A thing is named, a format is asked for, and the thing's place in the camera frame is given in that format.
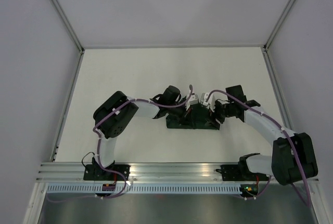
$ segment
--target white enclosure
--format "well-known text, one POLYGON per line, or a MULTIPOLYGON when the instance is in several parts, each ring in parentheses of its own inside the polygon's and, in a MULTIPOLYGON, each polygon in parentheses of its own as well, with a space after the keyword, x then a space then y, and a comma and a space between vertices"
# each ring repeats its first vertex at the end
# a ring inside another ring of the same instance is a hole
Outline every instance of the white enclosure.
MULTIPOLYGON (((313 209, 318 223, 332 223, 333 0, 0 0, 0 6, 1 223, 42 221, 53 181, 40 176, 39 165, 53 161, 76 176, 71 168, 80 171, 82 157, 96 150, 92 115, 115 91, 151 98, 174 85, 185 95, 189 84, 199 95, 240 84, 278 122, 308 133, 319 169, 313 209)), ((233 118, 220 131, 167 129, 163 118, 134 118, 119 137, 116 161, 236 162, 271 151, 233 118)), ((261 204, 276 208, 271 202, 261 204)))

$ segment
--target perforated metal strip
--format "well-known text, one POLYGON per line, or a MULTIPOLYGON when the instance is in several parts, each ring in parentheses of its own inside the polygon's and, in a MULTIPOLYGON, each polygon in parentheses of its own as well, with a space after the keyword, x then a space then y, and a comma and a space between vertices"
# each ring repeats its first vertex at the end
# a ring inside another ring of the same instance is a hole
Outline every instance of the perforated metal strip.
MULTIPOLYGON (((114 193, 121 191, 117 183, 114 193)), ((240 184, 134 184, 126 186, 131 194, 240 194, 240 184)), ((50 183, 48 193, 107 193, 101 183, 50 183)))

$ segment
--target table surface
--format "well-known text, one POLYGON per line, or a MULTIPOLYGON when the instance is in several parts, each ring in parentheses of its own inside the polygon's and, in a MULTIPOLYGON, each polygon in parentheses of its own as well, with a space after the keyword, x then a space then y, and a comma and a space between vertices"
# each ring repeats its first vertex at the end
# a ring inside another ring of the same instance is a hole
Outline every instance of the table surface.
MULTIPOLYGON (((198 95, 240 84, 248 100, 282 123, 259 47, 91 49, 83 57, 56 161, 79 162, 96 151, 93 113, 115 91, 148 99, 169 85, 185 95, 189 84, 198 95)), ((236 162, 254 152, 271 155, 272 147, 234 117, 220 131, 167 129, 164 118, 134 117, 118 137, 115 156, 117 162, 236 162)))

